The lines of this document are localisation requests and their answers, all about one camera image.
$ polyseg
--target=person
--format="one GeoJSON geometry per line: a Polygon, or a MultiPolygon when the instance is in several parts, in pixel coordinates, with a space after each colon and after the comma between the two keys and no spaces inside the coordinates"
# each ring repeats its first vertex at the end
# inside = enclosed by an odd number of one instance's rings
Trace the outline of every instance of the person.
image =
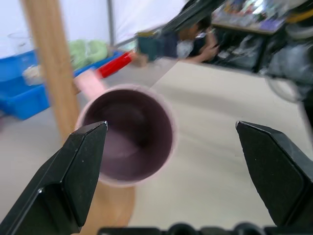
{"type": "MultiPolygon", "coordinates": [[[[181,10],[184,12],[196,0],[190,0],[181,10]]],[[[218,44],[211,28],[211,17],[206,17],[191,27],[179,32],[164,35],[164,56],[178,58],[179,60],[201,63],[212,60],[218,53],[218,44]],[[194,52],[194,43],[200,33],[206,33],[205,44],[194,52]]]]}

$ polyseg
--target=wooden pole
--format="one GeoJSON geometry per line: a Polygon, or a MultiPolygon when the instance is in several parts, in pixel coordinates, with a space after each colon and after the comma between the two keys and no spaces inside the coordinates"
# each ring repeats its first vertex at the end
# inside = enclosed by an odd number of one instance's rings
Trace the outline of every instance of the wooden pole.
{"type": "Polygon", "coordinates": [[[79,106],[73,86],[62,14],[58,0],[21,0],[42,65],[50,103],[64,142],[74,130],[79,106]]]}

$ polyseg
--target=green object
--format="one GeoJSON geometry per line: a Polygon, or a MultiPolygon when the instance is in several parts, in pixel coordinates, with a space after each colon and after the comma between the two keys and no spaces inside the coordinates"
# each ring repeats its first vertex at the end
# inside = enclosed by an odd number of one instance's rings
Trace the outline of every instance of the green object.
{"type": "Polygon", "coordinates": [[[74,70],[78,70],[88,65],[86,57],[86,42],[76,40],[69,43],[69,53],[74,70]]]}
{"type": "Polygon", "coordinates": [[[93,64],[107,58],[109,52],[106,43],[98,40],[92,40],[88,43],[89,52],[87,59],[93,64]]]}

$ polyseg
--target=person's hand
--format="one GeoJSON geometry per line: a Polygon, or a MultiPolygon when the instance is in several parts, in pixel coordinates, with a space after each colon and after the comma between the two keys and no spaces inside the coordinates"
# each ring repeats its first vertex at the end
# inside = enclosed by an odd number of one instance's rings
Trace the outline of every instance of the person's hand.
{"type": "Polygon", "coordinates": [[[219,47],[206,47],[201,56],[203,57],[204,60],[211,60],[212,58],[214,58],[214,56],[217,55],[219,51],[219,47]]]}

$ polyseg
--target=white curtain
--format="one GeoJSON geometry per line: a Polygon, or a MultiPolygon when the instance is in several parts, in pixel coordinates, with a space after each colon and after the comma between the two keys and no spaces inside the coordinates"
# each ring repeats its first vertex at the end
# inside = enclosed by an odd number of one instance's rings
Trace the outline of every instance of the white curtain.
{"type": "Polygon", "coordinates": [[[185,3],[186,0],[112,0],[115,43],[169,22],[185,3]]]}

